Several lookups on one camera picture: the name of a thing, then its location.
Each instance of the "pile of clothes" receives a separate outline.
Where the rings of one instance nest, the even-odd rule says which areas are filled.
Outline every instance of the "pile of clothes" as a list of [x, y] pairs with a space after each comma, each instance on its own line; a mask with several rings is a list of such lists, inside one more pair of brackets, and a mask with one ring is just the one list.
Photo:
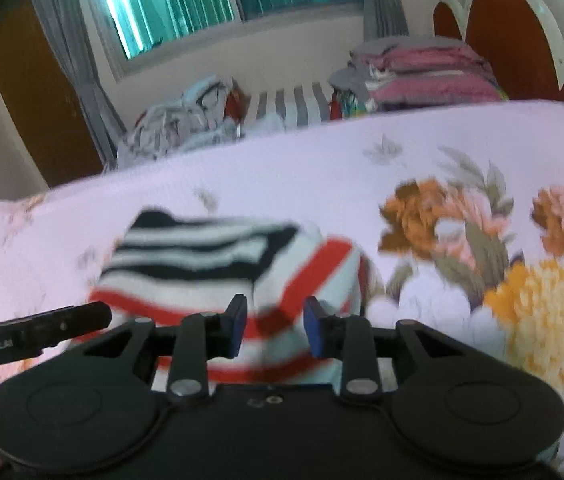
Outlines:
[[243, 113], [234, 81], [212, 75], [171, 102], [150, 107], [118, 144], [118, 168], [130, 168], [175, 153], [235, 142]]
[[459, 40], [390, 36], [350, 55], [329, 79], [332, 118], [506, 100], [489, 63]]

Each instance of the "brown wooden door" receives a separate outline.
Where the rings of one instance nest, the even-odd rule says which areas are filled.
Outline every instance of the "brown wooden door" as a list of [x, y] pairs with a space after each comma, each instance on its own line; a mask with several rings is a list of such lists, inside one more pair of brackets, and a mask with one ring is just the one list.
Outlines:
[[78, 98], [31, 0], [0, 0], [0, 93], [49, 186], [102, 171]]

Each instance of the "bed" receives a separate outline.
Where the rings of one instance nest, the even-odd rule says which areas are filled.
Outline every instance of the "bed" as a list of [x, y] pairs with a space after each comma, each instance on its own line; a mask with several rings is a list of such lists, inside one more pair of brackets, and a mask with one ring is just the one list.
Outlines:
[[[542, 0], [468, 1], [440, 2], [436, 33], [489, 59], [511, 98], [564, 101], [564, 42]], [[533, 41], [503, 53], [508, 32], [497, 16], [512, 9], [523, 24], [511, 34]], [[564, 104], [436, 108], [310, 133], [1, 202], [0, 321], [86, 301], [143, 207], [293, 219], [350, 238], [373, 262], [382, 282], [367, 308], [374, 324], [418, 319], [537, 374], [564, 398]], [[564, 470], [564, 437], [558, 462]]]

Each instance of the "stack of folded blankets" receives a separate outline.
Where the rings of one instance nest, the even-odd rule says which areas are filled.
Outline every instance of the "stack of folded blankets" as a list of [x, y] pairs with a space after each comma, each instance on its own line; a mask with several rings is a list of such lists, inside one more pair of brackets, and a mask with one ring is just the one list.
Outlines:
[[332, 118], [506, 100], [489, 63], [459, 40], [390, 36], [350, 54], [329, 79]]

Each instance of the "striped bedsheet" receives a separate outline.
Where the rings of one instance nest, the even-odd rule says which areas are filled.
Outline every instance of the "striped bedsheet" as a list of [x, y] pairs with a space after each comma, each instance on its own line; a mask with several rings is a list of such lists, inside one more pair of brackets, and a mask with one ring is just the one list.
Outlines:
[[313, 82], [293, 88], [254, 93], [244, 120], [251, 124], [276, 112], [289, 129], [312, 126], [329, 120], [332, 88], [327, 82]]

